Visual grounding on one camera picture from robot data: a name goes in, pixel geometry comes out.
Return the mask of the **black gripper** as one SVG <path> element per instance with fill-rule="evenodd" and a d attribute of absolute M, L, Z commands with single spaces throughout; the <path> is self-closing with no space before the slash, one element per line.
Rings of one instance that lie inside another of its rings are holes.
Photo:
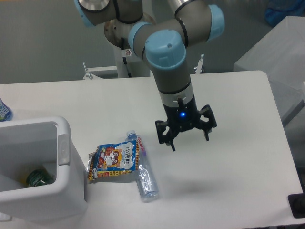
<path fill-rule="evenodd" d="M 171 146 L 176 151 L 173 140 L 179 133 L 197 128 L 203 130 L 206 141 L 209 134 L 217 127 L 217 122 L 210 105 L 205 105 L 201 110 L 197 109 L 195 96 L 191 99 L 178 98 L 175 101 L 163 103 L 167 116 L 166 121 L 155 121 L 155 127 L 160 144 Z"/>

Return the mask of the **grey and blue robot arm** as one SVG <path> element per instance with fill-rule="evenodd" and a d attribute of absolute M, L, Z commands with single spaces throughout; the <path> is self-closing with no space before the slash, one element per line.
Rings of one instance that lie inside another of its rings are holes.
<path fill-rule="evenodd" d="M 84 24 L 116 20 L 116 36 L 152 71 L 167 116 L 155 122 L 160 144 L 173 146 L 179 133 L 200 129 L 209 135 L 217 126 L 209 105 L 198 109 L 186 60 L 186 50 L 219 37 L 225 28 L 217 5 L 202 0 L 171 0 L 174 18 L 159 24 L 144 20 L 141 0 L 77 0 Z"/>

